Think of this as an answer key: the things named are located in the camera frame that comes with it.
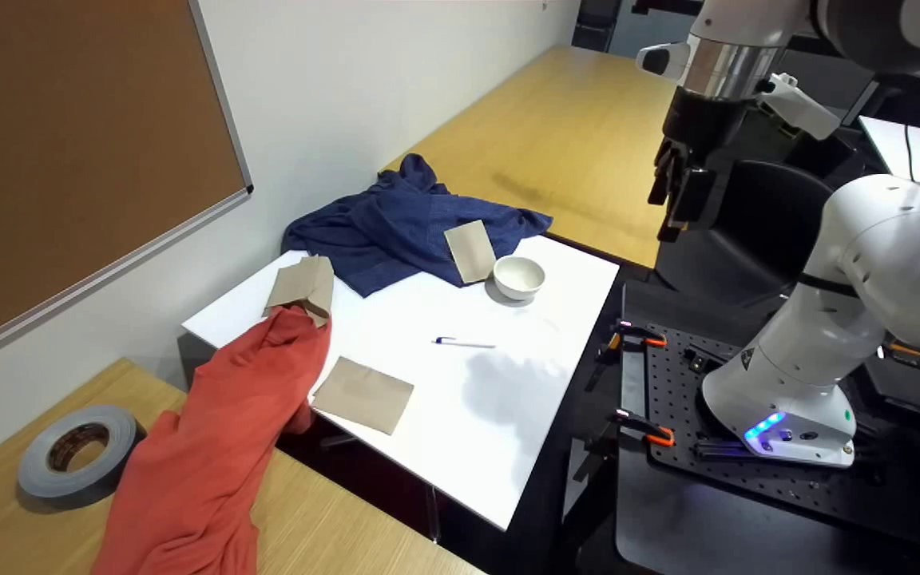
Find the gray tape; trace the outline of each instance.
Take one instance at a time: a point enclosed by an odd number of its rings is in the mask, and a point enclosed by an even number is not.
[[[90,505],[116,491],[127,458],[143,437],[134,416],[120,407],[74,411],[30,442],[19,465],[19,487],[53,507]],[[69,460],[92,441],[104,443],[105,450],[80,470],[66,472]]]

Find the black chair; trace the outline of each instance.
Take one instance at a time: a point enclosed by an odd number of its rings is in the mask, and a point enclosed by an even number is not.
[[[609,44],[613,43],[613,32],[617,28],[621,5],[623,0],[581,0],[581,11],[577,12],[577,30],[582,33],[587,30],[591,34],[601,34],[601,52],[609,52]],[[594,42],[585,39],[574,43],[583,48],[595,49],[596,46],[590,44]]]
[[[724,304],[774,297],[802,272],[832,193],[798,168],[737,161],[712,228],[661,244],[655,274],[674,290]]]

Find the corkboard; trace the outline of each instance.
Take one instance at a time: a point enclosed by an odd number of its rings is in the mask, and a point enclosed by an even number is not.
[[[0,325],[242,188],[186,0],[0,0]]]

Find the pen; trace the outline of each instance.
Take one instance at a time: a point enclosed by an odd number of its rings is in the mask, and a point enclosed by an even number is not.
[[[435,338],[434,342],[442,346],[460,346],[465,348],[485,348],[493,349],[496,347],[496,343],[476,343],[476,342],[461,342],[460,339],[456,338],[447,338],[446,336],[441,336],[441,338]]]

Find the blue cloth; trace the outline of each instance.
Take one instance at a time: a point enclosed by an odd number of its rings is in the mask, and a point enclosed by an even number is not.
[[[463,285],[444,232],[485,222],[496,257],[549,228],[539,212],[453,196],[423,157],[410,153],[366,192],[340,197],[286,227],[282,252],[307,250],[332,261],[335,274],[362,297],[417,272]]]

